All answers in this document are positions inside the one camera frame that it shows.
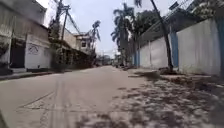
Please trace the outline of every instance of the white sky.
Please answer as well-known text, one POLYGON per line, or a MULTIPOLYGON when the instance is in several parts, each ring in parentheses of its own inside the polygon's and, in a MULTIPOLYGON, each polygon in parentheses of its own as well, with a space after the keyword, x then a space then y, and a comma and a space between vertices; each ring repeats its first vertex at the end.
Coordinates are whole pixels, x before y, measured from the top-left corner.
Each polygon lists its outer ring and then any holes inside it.
MULTIPOLYGON (((45 25, 47 25, 47 22, 54 17, 56 11, 54 4, 52 5, 53 0, 37 1, 48 8, 45 22, 45 25)), ((110 36, 111 32, 114 30, 113 10, 122 8, 123 2, 127 2, 128 5, 134 6, 133 1, 134 0, 64 0, 63 3, 71 6, 72 10, 70 12, 82 32, 89 31, 96 20, 101 21, 101 26, 99 28, 101 42, 97 42, 97 53, 104 53, 112 56, 117 49, 116 43, 112 42, 110 36)), ((155 3, 161 13, 165 14, 175 1, 177 0, 155 0, 155 3)), ((141 11, 144 9, 153 9, 150 0, 143 0, 143 9, 137 10, 141 11)))

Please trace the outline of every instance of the blue wall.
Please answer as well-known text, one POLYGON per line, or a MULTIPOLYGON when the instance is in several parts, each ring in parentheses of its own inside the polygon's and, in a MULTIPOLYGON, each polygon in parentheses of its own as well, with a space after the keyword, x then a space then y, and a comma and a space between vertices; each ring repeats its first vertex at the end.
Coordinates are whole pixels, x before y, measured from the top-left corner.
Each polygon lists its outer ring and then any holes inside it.
POLYGON ((178 37, 176 32, 170 33, 170 37, 171 37, 173 67, 176 68, 179 66, 178 37))
POLYGON ((216 24, 217 24, 218 35, 219 35, 221 76, 224 76, 224 19, 216 19, 216 24))

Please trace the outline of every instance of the concrete wall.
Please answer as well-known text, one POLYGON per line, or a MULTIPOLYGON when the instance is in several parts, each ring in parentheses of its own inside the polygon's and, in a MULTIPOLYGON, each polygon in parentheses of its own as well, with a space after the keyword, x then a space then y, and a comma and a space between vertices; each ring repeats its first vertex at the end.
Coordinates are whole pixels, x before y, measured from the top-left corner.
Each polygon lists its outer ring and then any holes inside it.
POLYGON ((28 35, 26 43, 25 68, 50 68, 50 43, 33 35, 28 35))
POLYGON ((76 50, 80 50, 81 48, 81 43, 77 41, 76 37, 74 34, 72 34, 69 30, 65 29, 64 31, 64 40, 73 48, 76 50))
POLYGON ((220 49, 215 21, 206 20, 177 35, 180 71, 220 75, 220 49))
MULTIPOLYGON (((47 41, 47 28, 23 17, 2 4, 0 4, 0 12, 0 37, 2 37, 0 40, 10 45, 12 38, 24 40, 27 43, 24 55, 25 68, 49 68, 51 55, 49 49, 50 44, 47 41)), ((10 48, 0 58, 0 61, 10 63, 10 48)))
POLYGON ((0 2, 35 22, 44 23, 46 9, 34 0, 0 0, 0 2))
POLYGON ((168 66, 164 38, 147 43, 140 49, 140 67, 164 68, 168 66))
POLYGON ((140 49, 140 67, 151 67, 150 42, 140 49))

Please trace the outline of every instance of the house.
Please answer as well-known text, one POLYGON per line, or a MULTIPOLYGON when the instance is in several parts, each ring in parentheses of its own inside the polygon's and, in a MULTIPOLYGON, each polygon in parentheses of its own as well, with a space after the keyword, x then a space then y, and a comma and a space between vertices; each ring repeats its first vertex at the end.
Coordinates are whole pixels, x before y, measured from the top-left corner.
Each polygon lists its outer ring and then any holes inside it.
POLYGON ((76 34, 77 41, 81 44, 80 50, 86 54, 90 54, 94 49, 91 37, 88 33, 76 34))
POLYGON ((29 3, 31 1, 25 4, 23 10, 17 11, 12 8, 16 6, 15 4, 21 5, 24 2, 28 1, 1 0, 0 2, 0 43, 9 45, 0 61, 8 63, 8 67, 15 72, 50 68, 48 29, 40 24, 42 17, 33 19, 26 14, 32 13, 33 8, 34 12, 39 8, 43 9, 39 11, 39 15, 44 16, 44 8, 36 2, 29 3), (32 4, 33 8, 28 7, 27 4, 32 4))
POLYGON ((47 9, 36 0, 0 0, 0 2, 30 20, 39 24, 44 23, 47 9))

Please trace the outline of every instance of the road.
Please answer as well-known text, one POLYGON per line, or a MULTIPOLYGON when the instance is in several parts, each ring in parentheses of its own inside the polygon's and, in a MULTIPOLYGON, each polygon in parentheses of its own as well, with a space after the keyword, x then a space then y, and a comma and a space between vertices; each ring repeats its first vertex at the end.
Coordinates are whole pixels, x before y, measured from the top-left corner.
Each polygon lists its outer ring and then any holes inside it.
POLYGON ((221 128, 222 105, 109 66, 0 82, 9 128, 221 128))
POLYGON ((83 114, 111 111, 118 88, 136 86, 113 67, 3 81, 0 108, 10 128, 74 128, 83 114))

